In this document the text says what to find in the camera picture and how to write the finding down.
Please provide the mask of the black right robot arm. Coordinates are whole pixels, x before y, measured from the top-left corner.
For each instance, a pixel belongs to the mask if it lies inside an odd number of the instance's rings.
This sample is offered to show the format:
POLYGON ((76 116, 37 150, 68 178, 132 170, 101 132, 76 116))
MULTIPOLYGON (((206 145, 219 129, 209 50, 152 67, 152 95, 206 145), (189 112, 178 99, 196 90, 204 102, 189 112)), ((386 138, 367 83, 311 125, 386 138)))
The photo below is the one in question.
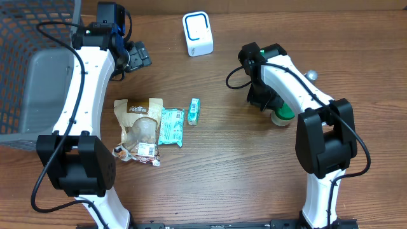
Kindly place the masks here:
POLYGON ((295 152, 307 173, 304 206, 298 219, 271 221, 272 228, 357 228, 354 219, 340 219, 336 201, 340 181, 357 155, 353 108, 320 91, 309 74, 301 74, 279 44, 244 45, 238 60, 250 76, 247 101, 270 110, 275 125, 297 120, 295 152))

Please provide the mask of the green lidded jar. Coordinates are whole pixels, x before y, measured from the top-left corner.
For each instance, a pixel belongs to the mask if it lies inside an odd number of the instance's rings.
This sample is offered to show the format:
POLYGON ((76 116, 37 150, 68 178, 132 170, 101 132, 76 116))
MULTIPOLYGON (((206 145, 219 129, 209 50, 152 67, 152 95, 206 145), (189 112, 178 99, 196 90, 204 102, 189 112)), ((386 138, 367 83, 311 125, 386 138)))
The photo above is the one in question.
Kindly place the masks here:
POLYGON ((286 103, 283 103, 281 108, 276 108, 271 112, 272 122, 280 127, 289 125, 295 116, 295 113, 286 103))

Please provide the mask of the teal Kleenex tissue pack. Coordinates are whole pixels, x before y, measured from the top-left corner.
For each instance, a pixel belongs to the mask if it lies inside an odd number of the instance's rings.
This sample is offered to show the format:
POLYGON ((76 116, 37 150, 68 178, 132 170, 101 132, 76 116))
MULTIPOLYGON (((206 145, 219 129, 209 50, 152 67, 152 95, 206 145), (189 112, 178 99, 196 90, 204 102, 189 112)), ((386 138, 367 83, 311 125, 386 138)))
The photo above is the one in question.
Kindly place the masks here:
POLYGON ((200 116, 200 99, 192 98, 187 117, 188 124, 194 126, 198 125, 199 116, 200 116))

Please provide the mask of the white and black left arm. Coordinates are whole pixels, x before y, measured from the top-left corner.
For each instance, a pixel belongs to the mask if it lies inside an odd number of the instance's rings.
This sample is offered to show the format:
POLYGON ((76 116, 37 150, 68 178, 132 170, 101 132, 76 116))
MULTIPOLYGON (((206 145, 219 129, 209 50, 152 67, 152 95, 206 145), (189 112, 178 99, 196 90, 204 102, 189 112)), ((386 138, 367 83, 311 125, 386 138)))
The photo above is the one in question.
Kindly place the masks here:
POLYGON ((100 2, 96 21, 76 26, 67 45, 74 67, 64 107, 51 134, 36 141, 41 177, 83 205, 95 228, 135 227, 114 189, 114 156, 100 138, 107 84, 151 64, 144 44, 131 34, 130 13, 114 2, 100 2))

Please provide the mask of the teal snack bar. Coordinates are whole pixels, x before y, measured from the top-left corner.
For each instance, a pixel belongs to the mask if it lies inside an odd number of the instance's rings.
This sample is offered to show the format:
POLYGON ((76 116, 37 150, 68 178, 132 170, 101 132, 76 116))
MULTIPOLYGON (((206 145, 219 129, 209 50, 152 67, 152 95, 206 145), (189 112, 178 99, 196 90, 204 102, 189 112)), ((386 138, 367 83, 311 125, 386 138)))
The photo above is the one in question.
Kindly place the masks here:
POLYGON ((162 109, 162 120, 158 144, 183 146, 184 109, 162 109))

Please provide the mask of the brown snack packet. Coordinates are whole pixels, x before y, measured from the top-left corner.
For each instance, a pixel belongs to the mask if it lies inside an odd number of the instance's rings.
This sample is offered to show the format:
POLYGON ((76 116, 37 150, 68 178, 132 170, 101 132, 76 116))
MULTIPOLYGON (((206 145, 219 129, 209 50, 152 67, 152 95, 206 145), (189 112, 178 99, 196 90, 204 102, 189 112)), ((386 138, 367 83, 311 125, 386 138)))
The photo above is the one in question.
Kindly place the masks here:
POLYGON ((113 149, 113 156, 124 162, 134 160, 160 166, 157 137, 162 109, 163 100, 159 98, 116 100, 114 113, 121 127, 121 143, 113 149))

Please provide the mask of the yellow liquid bottle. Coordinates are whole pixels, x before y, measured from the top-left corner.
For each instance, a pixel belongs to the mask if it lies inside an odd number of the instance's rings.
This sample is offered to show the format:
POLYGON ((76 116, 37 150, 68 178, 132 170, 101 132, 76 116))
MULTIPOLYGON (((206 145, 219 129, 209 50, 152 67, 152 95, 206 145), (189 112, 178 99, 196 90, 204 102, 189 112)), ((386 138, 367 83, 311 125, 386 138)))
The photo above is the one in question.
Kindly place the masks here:
POLYGON ((315 82, 318 78, 318 73, 314 70, 309 70, 306 74, 305 77, 308 79, 308 81, 315 82))

